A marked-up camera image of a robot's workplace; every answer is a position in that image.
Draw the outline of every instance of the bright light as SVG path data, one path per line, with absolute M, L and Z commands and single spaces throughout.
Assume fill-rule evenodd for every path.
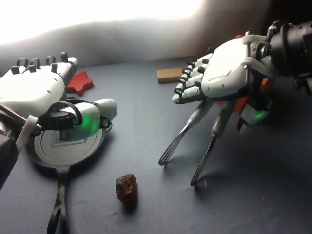
M 178 20 L 196 14 L 203 0 L 25 0 L 3 1 L 0 44 L 71 25 L 152 18 Z

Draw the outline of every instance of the gray table surface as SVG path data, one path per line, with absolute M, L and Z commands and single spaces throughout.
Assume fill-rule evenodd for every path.
M 268 125 L 240 135 L 233 114 L 202 174 L 206 185 L 190 187 L 220 106 L 187 133 L 171 163 L 158 165 L 197 103 L 172 103 L 176 84 L 158 84 L 156 70 L 184 65 L 176 59 L 79 70 L 95 85 L 83 98 L 112 98 L 118 115 L 92 163 L 72 169 L 71 233 L 312 233 L 312 98 L 291 79 L 278 79 Z M 138 182 L 133 212 L 115 192 L 116 178 L 127 173 Z M 0 233 L 46 233 L 56 194 L 56 180 L 23 151 L 0 191 Z

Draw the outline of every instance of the red star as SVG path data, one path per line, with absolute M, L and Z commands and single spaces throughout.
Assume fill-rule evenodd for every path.
M 93 81 L 88 78 L 87 72 L 83 71 L 77 75 L 74 75 L 69 82 L 66 92 L 76 93 L 82 96 L 84 91 L 93 87 Z

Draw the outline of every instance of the frying pan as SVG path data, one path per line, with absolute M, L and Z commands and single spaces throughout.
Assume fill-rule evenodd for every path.
M 25 148 L 31 159 L 40 166 L 54 168 L 57 174 L 58 195 L 48 223 L 48 234 L 56 233 L 59 217 L 62 233 L 70 233 L 66 205 L 69 169 L 94 154 L 105 135 L 106 130 L 103 128 L 87 139 L 63 142 L 59 141 L 59 131 L 46 130 L 27 141 Z

